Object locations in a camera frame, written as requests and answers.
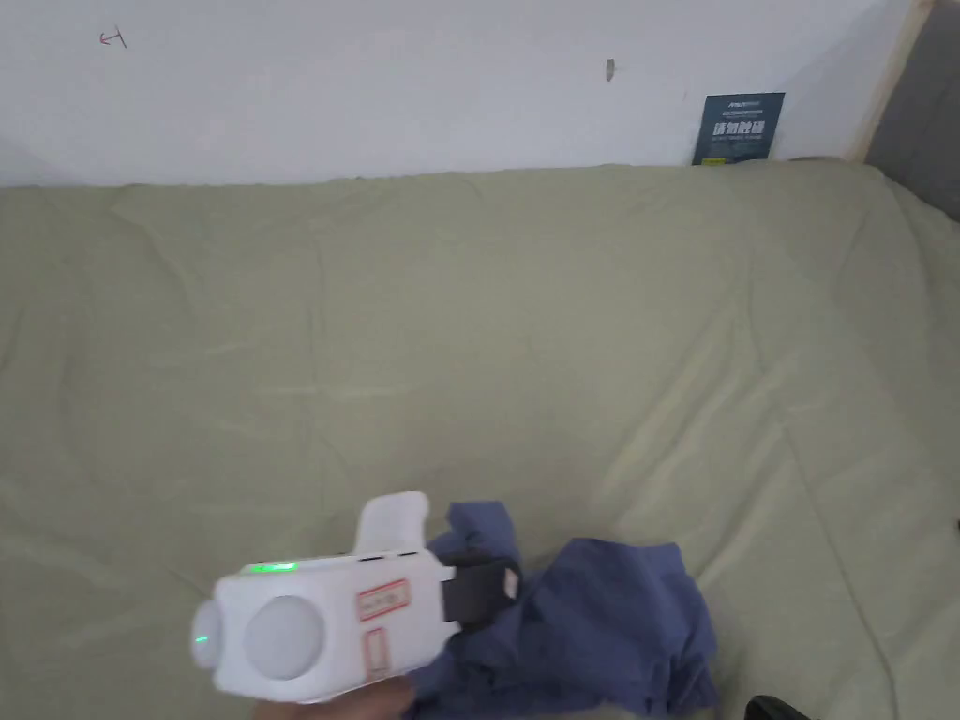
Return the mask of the person's left hand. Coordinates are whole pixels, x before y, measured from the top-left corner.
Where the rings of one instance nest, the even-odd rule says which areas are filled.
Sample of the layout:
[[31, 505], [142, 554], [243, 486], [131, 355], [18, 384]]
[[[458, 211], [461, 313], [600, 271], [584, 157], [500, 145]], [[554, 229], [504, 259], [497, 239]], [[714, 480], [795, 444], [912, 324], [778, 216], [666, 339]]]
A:
[[415, 693], [403, 676], [376, 682], [313, 704], [258, 702], [251, 719], [401, 719]]

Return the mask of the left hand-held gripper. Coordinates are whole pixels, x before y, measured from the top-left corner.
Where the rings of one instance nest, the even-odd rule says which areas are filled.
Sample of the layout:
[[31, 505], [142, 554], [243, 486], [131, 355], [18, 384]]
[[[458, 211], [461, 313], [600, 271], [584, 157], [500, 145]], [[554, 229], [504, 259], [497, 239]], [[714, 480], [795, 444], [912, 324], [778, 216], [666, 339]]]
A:
[[428, 511], [423, 492], [379, 496], [350, 553], [220, 578], [193, 617], [195, 665], [223, 693], [298, 704], [427, 667], [451, 638], [492, 624], [522, 587], [508, 556], [429, 550]]

